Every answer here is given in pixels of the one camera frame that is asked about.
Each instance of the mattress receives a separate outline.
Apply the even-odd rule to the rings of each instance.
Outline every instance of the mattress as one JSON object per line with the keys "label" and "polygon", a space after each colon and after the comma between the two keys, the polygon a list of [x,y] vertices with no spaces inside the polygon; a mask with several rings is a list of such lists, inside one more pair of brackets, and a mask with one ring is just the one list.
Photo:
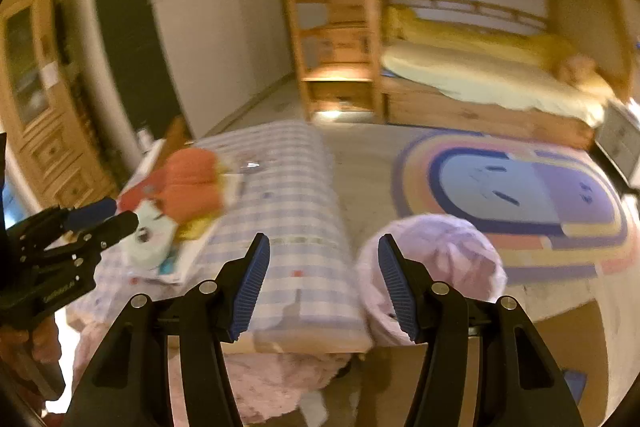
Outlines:
{"label": "mattress", "polygon": [[371,341],[332,189],[332,159],[319,134],[302,121],[281,121],[220,134],[196,146],[258,160],[264,169],[244,177],[238,203],[204,242],[184,284],[131,277],[120,245],[106,250],[95,271],[95,290],[68,307],[74,327],[111,324],[138,293],[166,299],[215,279],[223,264],[243,257],[255,234],[263,232],[271,242],[271,262],[254,315],[248,331],[235,344],[223,344],[223,351],[367,351]]}
{"label": "mattress", "polygon": [[604,121],[606,100],[558,82],[528,64],[404,41],[386,48],[382,63],[403,78],[463,102],[496,103],[514,110],[535,108],[578,118],[591,127]]}

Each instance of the wardrobe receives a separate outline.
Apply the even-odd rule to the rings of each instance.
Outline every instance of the wardrobe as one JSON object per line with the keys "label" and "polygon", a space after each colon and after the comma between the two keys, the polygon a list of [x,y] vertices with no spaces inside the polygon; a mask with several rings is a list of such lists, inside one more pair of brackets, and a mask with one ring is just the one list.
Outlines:
{"label": "wardrobe", "polygon": [[182,113],[196,138],[292,71],[282,0],[150,2]]}

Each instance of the glass pane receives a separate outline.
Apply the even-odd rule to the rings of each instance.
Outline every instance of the glass pane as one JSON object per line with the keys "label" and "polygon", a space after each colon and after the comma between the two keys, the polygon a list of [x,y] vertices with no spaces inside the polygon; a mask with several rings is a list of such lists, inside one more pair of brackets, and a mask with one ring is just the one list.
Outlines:
{"label": "glass pane", "polygon": [[22,123],[27,125],[49,107],[33,47],[31,7],[7,20],[6,54],[15,104]]}

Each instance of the checkered tablecloth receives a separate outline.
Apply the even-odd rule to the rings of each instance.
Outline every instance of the checkered tablecloth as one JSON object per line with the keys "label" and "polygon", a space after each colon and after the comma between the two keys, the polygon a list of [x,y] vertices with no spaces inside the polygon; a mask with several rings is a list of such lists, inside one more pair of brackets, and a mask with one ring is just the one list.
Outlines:
{"label": "checkered tablecloth", "polygon": [[132,279],[119,245],[105,251],[94,291],[69,306],[75,322],[112,323],[129,299],[183,295],[215,279],[227,261],[243,257],[257,232],[271,242],[271,263],[249,329],[228,353],[366,351],[370,338],[354,281],[337,197],[332,158],[317,131],[281,121],[221,134],[197,147],[256,160],[239,203],[222,218],[184,285]]}

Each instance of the wooden bed frame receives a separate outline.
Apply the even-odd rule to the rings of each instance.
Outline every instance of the wooden bed frame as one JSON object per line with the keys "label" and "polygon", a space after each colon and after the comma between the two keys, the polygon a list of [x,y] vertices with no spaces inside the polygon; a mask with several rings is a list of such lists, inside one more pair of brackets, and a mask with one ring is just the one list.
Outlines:
{"label": "wooden bed frame", "polygon": [[[360,3],[360,8],[364,8],[363,20],[356,17],[355,9],[358,6],[355,5],[350,7],[352,10],[350,19],[340,19],[339,16],[343,12],[336,11],[337,1],[287,0],[296,73],[307,118],[311,118],[316,110],[368,109],[375,113],[380,123],[442,126],[540,140],[580,149],[587,149],[592,145],[594,130],[578,119],[555,116],[538,110],[518,111],[492,104],[460,102],[417,82],[382,75],[382,18],[385,6],[388,4],[404,4],[417,9],[472,14],[479,25],[465,25],[482,27],[485,32],[503,32],[503,30],[491,28],[491,26],[503,26],[513,28],[514,32],[520,33],[520,30],[523,30],[523,33],[531,33],[531,28],[534,32],[558,31],[560,15],[558,0],[549,0],[548,20],[521,10],[477,0],[340,0],[341,3],[351,2],[353,5]],[[635,72],[634,48],[622,17],[621,1],[607,0],[607,2],[610,2],[612,17],[615,19],[613,21],[615,45],[620,46],[622,66],[621,71],[617,73],[599,72],[611,85],[617,97],[626,102],[630,97]],[[324,4],[329,13],[329,23],[315,28],[301,29],[298,25],[299,4]],[[362,53],[360,53],[360,55],[353,55],[358,58],[349,64],[345,63],[347,60],[334,60],[338,64],[329,64],[329,69],[332,71],[329,76],[323,74],[327,69],[326,62],[321,61],[319,67],[309,67],[303,39],[315,36],[321,39],[321,45],[331,45],[332,36],[338,34],[338,28],[332,24],[336,14],[342,22],[339,31],[343,33],[345,33],[344,21],[352,21],[353,27],[350,29],[354,32],[353,42],[356,38],[362,40],[363,34],[367,36],[367,59],[362,60]],[[491,19],[500,20],[501,24],[492,25]],[[356,33],[356,24],[362,23],[366,31]],[[338,39],[337,44],[343,48],[349,45],[344,39],[341,41]],[[341,77],[336,74],[340,66],[345,69],[345,74]]]}

